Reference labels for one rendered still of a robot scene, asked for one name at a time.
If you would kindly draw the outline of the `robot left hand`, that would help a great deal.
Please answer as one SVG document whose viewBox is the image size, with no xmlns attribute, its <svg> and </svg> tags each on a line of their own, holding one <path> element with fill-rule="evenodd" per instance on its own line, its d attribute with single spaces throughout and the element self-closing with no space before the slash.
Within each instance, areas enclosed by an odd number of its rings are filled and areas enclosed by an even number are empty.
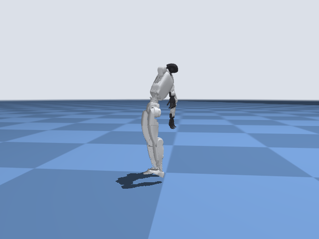
<svg viewBox="0 0 319 239">
<path fill-rule="evenodd" d="M 169 99 L 169 102 L 168 102 L 167 106 L 168 106 L 169 103 L 170 103 L 169 109 L 173 109 L 173 108 L 175 108 L 175 106 L 176 106 L 175 98 L 174 98 L 175 96 L 171 96 L 171 92 L 169 92 L 169 97 L 170 97 L 170 99 Z"/>
</svg>

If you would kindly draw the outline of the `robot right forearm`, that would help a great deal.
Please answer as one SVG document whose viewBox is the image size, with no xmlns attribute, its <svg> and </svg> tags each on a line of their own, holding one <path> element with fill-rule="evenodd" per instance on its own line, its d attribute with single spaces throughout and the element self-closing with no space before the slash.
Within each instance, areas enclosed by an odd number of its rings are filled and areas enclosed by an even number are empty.
<svg viewBox="0 0 319 239">
<path fill-rule="evenodd" d="M 176 108 L 176 107 L 175 107 L 175 108 Z M 175 116 L 175 108 L 170 109 L 170 113 L 169 113 L 169 114 L 172 114 L 172 117 L 174 117 L 174 116 Z"/>
</svg>

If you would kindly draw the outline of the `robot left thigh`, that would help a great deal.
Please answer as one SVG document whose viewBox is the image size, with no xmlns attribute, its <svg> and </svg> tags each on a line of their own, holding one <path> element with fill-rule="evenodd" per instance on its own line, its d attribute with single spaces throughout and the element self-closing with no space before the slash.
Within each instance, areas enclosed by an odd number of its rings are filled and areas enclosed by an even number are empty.
<svg viewBox="0 0 319 239">
<path fill-rule="evenodd" d="M 148 131 L 150 138 L 152 142 L 155 143 L 155 146 L 157 144 L 158 139 L 161 139 L 158 137 L 158 132 L 159 132 L 159 123 L 158 120 L 155 119 L 157 117 L 160 117 L 161 115 L 161 110 L 158 109 L 157 107 L 152 107 L 149 109 L 149 114 L 148 114 Z"/>
</svg>

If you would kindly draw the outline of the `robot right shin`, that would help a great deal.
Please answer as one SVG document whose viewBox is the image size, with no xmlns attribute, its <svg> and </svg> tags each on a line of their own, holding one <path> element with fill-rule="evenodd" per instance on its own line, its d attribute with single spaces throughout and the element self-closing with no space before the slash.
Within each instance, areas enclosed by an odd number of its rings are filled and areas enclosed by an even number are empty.
<svg viewBox="0 0 319 239">
<path fill-rule="evenodd" d="M 148 148 L 148 153 L 149 153 L 149 157 L 151 159 L 152 166 L 154 165 L 153 169 L 157 168 L 156 161 L 155 161 L 155 158 L 154 158 L 153 147 L 147 144 L 147 148 Z"/>
</svg>

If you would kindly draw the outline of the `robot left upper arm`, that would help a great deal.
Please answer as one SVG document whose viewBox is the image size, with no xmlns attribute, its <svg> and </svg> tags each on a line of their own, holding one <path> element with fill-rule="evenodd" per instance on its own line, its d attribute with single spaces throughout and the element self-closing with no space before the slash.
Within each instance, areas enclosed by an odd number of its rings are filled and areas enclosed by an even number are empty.
<svg viewBox="0 0 319 239">
<path fill-rule="evenodd" d="M 169 70 L 166 69 L 166 67 L 164 67 L 164 66 L 159 66 L 158 67 L 158 75 L 163 75 L 165 72 L 169 73 Z"/>
</svg>

